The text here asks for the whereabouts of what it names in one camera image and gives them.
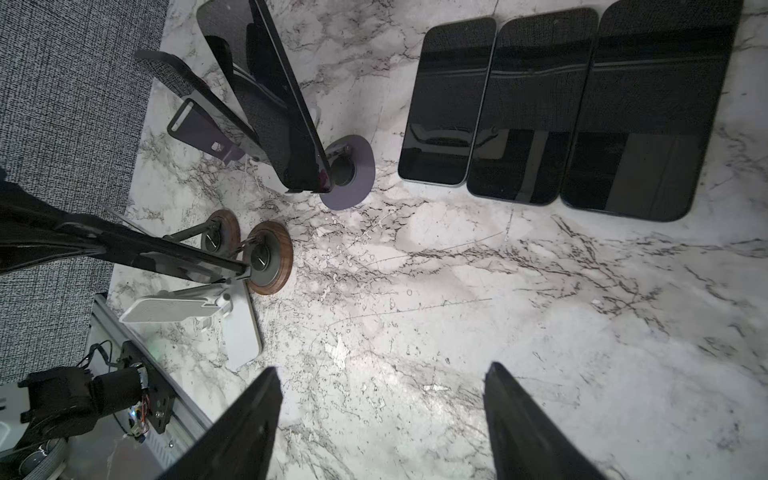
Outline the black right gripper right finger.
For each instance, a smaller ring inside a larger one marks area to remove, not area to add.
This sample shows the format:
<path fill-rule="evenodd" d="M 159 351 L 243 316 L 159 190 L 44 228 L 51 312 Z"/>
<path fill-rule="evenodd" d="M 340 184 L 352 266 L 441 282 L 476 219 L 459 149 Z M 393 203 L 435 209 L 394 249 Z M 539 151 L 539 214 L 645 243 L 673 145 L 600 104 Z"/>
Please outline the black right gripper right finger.
<path fill-rule="evenodd" d="M 498 479 L 602 479 L 499 362 L 485 376 L 484 408 Z"/>

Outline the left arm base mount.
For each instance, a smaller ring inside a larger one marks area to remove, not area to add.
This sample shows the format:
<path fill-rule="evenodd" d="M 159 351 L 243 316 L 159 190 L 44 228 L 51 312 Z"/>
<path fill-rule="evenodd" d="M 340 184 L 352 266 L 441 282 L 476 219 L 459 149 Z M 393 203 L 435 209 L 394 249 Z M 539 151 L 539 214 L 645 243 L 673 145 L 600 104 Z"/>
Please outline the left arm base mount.
<path fill-rule="evenodd" d="M 165 433 L 177 398 L 175 389 L 155 360 L 133 341 L 122 344 L 118 364 L 121 368 L 133 367 L 139 371 L 142 399 L 147 404 L 145 417 L 158 434 Z"/>

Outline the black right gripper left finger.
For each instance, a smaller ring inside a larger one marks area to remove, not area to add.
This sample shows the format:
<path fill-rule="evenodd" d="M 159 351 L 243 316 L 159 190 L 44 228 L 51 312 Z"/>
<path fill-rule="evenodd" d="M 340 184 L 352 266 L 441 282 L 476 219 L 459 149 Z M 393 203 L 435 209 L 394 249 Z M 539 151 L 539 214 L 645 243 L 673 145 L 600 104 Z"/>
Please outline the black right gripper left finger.
<path fill-rule="evenodd" d="M 160 477 L 266 478 L 282 400 L 277 369 L 268 367 L 182 458 Z"/>

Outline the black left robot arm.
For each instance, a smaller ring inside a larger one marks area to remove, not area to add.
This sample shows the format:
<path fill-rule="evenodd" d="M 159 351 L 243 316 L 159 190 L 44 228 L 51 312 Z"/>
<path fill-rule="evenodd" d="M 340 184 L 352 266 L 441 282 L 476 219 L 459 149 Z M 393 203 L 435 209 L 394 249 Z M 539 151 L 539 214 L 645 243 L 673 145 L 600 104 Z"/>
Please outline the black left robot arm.
<path fill-rule="evenodd" d="M 21 450 L 92 431 L 98 420 L 143 398 L 141 375 L 125 368 L 95 376 L 56 367 L 1 387 L 1 449 Z"/>

